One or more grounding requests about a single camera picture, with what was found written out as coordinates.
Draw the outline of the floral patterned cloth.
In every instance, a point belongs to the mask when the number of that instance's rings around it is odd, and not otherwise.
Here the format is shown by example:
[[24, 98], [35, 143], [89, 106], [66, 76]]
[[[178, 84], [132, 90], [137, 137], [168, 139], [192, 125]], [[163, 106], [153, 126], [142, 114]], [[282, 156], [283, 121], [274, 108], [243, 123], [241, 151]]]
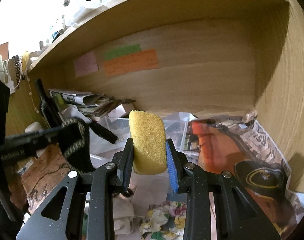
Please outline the floral patterned cloth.
[[139, 227], [140, 239], [183, 239], [186, 212], [184, 202], [167, 200], [149, 205]]

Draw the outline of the yellow sponge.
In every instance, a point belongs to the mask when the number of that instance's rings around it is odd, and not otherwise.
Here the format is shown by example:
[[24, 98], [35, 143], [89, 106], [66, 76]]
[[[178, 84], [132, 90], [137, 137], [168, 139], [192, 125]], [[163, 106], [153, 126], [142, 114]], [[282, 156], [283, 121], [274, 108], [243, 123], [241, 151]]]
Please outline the yellow sponge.
[[162, 119], [144, 111], [129, 114], [133, 140], [133, 169], [137, 174], [155, 175], [167, 169], [166, 133]]

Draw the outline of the black strap headband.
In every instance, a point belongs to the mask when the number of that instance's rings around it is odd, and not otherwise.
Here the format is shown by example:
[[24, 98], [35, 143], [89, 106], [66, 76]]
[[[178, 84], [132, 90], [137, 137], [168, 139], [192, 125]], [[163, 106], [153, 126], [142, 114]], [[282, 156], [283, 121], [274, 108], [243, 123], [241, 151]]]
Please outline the black strap headband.
[[68, 118], [62, 123], [59, 148], [71, 171], [88, 173], [95, 170], [90, 158], [90, 132], [115, 144], [118, 137], [95, 121], [89, 124], [80, 118]]

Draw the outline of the white sock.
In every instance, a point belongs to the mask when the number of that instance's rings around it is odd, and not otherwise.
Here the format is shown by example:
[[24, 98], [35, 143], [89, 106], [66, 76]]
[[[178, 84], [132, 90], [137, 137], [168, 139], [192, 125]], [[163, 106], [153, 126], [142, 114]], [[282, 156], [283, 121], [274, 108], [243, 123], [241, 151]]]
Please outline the white sock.
[[113, 223], [116, 235], [129, 235], [133, 231], [133, 219], [135, 218], [132, 203], [121, 197], [113, 198]]

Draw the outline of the white plastic sheet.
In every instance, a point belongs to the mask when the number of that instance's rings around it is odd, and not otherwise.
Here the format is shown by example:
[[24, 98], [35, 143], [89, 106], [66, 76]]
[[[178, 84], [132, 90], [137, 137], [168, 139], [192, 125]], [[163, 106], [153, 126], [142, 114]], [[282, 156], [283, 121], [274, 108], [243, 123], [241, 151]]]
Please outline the white plastic sheet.
[[70, 119], [80, 119], [86, 124], [90, 124], [92, 120], [85, 115], [83, 115], [75, 105], [67, 105], [67, 108], [60, 111], [60, 115], [64, 122]]

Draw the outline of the dark wine bottle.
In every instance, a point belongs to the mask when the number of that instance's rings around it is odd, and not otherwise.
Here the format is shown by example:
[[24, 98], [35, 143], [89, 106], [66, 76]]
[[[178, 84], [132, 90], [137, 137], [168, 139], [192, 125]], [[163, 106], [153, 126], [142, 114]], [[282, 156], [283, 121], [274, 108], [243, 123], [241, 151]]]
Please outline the dark wine bottle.
[[41, 100], [41, 112], [47, 124], [51, 128], [61, 126], [63, 121], [59, 115], [59, 110], [54, 100], [47, 96], [41, 79], [35, 81], [35, 87]]

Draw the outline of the stack of newspapers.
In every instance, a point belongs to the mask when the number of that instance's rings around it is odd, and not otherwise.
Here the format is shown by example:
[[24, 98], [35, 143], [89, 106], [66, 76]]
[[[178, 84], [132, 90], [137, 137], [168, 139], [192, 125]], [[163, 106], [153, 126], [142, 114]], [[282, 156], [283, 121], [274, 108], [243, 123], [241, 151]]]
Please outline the stack of newspapers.
[[131, 99], [116, 99], [105, 94], [62, 89], [49, 89], [48, 91], [54, 99], [59, 113], [67, 108], [67, 105], [75, 105], [83, 115], [95, 121], [106, 117], [110, 111], [122, 103], [134, 103], [134, 100]]

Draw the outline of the small white cardboard box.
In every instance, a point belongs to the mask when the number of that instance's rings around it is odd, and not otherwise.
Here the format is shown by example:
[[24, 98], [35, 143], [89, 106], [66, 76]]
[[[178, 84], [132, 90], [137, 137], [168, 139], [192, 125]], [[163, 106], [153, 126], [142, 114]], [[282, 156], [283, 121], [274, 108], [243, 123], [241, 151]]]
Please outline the small white cardboard box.
[[122, 103], [110, 111], [107, 116], [109, 118], [123, 118], [129, 115], [129, 113], [133, 110], [135, 110], [135, 108], [132, 103]]

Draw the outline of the pink sticky note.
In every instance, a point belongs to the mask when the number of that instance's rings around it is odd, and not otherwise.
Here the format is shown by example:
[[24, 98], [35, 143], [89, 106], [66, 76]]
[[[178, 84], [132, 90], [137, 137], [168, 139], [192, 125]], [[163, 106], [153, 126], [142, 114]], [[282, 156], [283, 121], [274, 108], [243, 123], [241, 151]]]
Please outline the pink sticky note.
[[86, 76], [99, 70], [94, 52], [90, 51], [73, 60], [75, 77]]

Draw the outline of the beaded black headband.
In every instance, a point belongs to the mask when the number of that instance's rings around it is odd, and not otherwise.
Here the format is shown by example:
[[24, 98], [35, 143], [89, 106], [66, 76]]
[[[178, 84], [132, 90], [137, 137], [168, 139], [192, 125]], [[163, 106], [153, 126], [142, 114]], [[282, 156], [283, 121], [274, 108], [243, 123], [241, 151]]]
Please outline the beaded black headband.
[[18, 55], [12, 57], [14, 67], [15, 67], [15, 74], [16, 74], [16, 82], [19, 84], [21, 79], [21, 61]]

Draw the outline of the green sticky note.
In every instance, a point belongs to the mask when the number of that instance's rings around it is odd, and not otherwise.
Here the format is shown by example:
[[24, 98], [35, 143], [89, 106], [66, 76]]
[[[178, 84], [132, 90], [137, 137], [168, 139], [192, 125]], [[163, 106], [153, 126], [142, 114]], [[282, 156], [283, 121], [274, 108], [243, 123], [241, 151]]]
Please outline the green sticky note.
[[133, 44], [129, 46], [123, 46], [119, 48], [115, 48], [113, 50], [109, 50], [104, 54], [104, 60], [109, 61], [113, 60], [125, 55], [133, 54], [141, 51], [141, 47], [139, 44]]

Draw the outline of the orange sticky note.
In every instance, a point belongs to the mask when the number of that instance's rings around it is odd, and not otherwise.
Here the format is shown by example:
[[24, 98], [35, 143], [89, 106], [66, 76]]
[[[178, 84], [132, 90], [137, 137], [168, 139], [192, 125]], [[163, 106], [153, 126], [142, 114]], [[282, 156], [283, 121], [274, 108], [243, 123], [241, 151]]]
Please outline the orange sticky note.
[[159, 68], [159, 61], [155, 49], [149, 49], [104, 61], [103, 67], [106, 76], [112, 77], [142, 70], [157, 69]]

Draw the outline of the wooden shelf board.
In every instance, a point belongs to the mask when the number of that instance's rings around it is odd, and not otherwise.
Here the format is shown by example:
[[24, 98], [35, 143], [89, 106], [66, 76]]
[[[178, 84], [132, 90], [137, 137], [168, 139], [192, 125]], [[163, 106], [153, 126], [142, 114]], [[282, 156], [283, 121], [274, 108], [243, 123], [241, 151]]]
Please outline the wooden shelf board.
[[246, 18], [289, 0], [111, 0], [69, 28], [28, 68], [55, 66], [150, 28], [200, 19]]

